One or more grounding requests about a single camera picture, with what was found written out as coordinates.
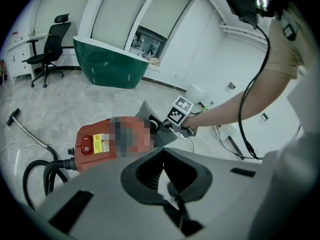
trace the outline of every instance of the white desk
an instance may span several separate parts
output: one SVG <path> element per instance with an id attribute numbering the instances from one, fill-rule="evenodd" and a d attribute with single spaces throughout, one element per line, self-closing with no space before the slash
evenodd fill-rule
<path id="1" fill-rule="evenodd" d="M 6 50 L 5 65 L 6 70 L 13 82 L 15 82 L 16 77 L 27 74 L 31 74 L 32 79 L 35 78 L 34 69 L 39 67 L 39 65 L 30 65 L 22 61 L 34 56 L 32 44 L 28 43 L 28 41 L 41 40 L 46 37 L 47 33 L 42 33 L 35 36 L 30 36 L 25 40 L 19 40 L 8 46 Z"/>

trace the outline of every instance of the red switch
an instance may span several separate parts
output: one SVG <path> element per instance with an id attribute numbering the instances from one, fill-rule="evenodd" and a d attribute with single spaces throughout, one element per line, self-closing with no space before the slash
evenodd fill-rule
<path id="1" fill-rule="evenodd" d="M 81 150 L 86 156 L 92 153 L 92 138 L 89 135 L 83 136 L 81 139 Z"/>

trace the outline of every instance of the office chair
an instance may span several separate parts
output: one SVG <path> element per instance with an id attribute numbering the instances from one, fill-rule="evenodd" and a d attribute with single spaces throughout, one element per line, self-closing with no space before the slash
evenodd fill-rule
<path id="1" fill-rule="evenodd" d="M 43 88 L 47 87 L 47 77 L 49 75 L 49 68 L 48 65 L 53 65 L 52 62 L 55 62 L 59 59 L 60 55 L 63 52 L 62 46 L 61 46 L 61 42 L 66 34 L 66 32 L 68 31 L 71 22 L 67 22 L 68 21 L 68 14 L 63 14 L 63 15 L 59 15 L 54 19 L 54 23 L 58 23 L 55 25 L 52 25 L 50 27 L 49 30 L 49 34 L 47 37 L 47 40 L 45 42 L 44 45 L 44 53 L 43 54 L 39 54 L 37 55 L 36 52 L 36 45 L 35 42 L 39 41 L 37 39 L 34 40 L 30 40 L 27 43 L 32 43 L 32 49 L 33 49 L 33 54 L 34 56 L 22 61 L 22 62 L 26 62 L 28 64 L 34 65 L 34 64 L 39 64 L 41 63 L 42 66 L 42 70 L 43 72 L 41 72 L 40 75 L 38 75 L 35 79 L 32 80 L 31 82 L 31 87 L 34 87 L 35 84 L 34 82 L 37 81 L 39 78 L 44 77 L 44 84 L 43 84 Z M 64 73 L 62 71 L 51 71 L 50 74 L 61 74 L 61 77 L 64 77 Z"/>

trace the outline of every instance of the window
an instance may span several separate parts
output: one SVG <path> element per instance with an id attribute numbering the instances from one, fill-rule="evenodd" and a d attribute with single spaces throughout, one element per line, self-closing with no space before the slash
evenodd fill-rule
<path id="1" fill-rule="evenodd" d="M 159 58 L 167 39 L 149 29 L 139 26 L 130 48 L 138 56 Z"/>

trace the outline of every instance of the tiled floor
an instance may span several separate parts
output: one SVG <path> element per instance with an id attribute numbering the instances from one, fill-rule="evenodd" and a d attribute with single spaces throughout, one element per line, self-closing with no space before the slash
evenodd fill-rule
<path id="1" fill-rule="evenodd" d="M 7 80 L 0 86 L 0 150 L 11 141 L 22 145 L 35 144 L 16 123 L 6 125 L 9 115 L 20 108 L 18 120 L 34 135 L 51 145 L 60 159 L 68 159 L 68 148 L 74 147 L 77 131 L 89 125 L 114 116 L 133 116 L 143 101 L 147 101 L 155 113 L 164 119 L 174 100 L 182 93 L 168 87 L 141 81 L 135 89 L 120 89 L 96 86 L 86 79 L 81 71 L 65 71 L 64 78 L 50 75 L 48 87 L 43 88 L 43 80 L 30 87 L 31 77 L 22 76 L 15 84 Z M 192 138 L 196 154 L 221 159 L 238 160 L 223 149 L 214 139 L 210 127 L 198 129 Z M 192 151 L 192 143 L 177 139 L 170 147 Z M 25 203 L 22 178 L 27 165 L 34 160 L 52 161 L 51 154 L 40 146 L 22 147 L 10 145 L 0 152 L 1 173 L 15 198 Z M 45 198 L 43 190 L 43 167 L 35 168 L 29 177 L 28 189 L 33 203 L 38 206 Z M 70 178 L 78 172 L 66 172 Z"/>

